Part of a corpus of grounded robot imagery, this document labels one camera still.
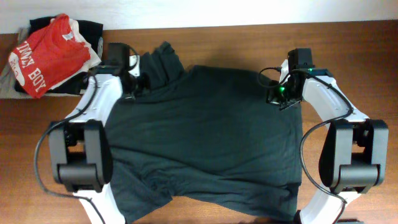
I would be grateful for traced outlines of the dark green t-shirt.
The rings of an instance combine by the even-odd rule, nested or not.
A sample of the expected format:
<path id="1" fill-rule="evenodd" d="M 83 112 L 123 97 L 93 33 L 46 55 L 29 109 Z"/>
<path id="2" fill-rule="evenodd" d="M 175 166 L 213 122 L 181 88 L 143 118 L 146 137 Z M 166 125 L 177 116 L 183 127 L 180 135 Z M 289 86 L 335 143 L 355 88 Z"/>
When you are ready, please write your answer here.
<path id="1" fill-rule="evenodd" d="M 196 65 L 169 43 L 141 57 L 147 86 L 114 106 L 105 131 L 111 190 L 128 222 L 185 196 L 291 221 L 302 181 L 302 110 L 266 103 L 256 72 Z"/>

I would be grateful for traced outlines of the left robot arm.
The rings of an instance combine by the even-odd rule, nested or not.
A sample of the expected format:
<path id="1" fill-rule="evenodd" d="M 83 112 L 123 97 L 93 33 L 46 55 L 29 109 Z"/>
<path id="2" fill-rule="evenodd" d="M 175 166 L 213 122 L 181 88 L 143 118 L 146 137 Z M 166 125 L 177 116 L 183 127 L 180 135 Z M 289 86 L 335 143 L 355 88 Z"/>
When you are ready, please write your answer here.
<path id="1" fill-rule="evenodd" d="M 43 135 L 49 139 L 53 178 L 66 188 L 65 193 L 44 192 L 79 200 L 92 223 L 126 222 L 111 190 L 113 158 L 104 127 L 115 103 L 142 89 L 139 63 L 131 46 L 110 43 L 107 59 L 88 72 L 87 89 L 75 109 Z"/>

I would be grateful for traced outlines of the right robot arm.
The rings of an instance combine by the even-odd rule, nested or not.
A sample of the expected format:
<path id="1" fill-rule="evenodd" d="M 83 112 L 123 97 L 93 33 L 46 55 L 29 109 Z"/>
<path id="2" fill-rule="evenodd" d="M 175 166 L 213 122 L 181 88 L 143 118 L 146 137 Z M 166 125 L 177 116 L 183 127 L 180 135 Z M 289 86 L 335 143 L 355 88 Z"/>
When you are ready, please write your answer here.
<path id="1" fill-rule="evenodd" d="M 297 211 L 294 223 L 342 223 L 347 206 L 385 179 L 388 126 L 357 109 L 330 71 L 313 64 L 309 48 L 291 50 L 276 70 L 280 78 L 267 85 L 267 103 L 286 110 L 306 101 L 321 119 L 299 145 L 300 164 L 317 191 Z M 321 182 L 317 183 L 305 165 L 303 148 L 309 135 L 323 126 L 327 135 L 318 163 Z"/>

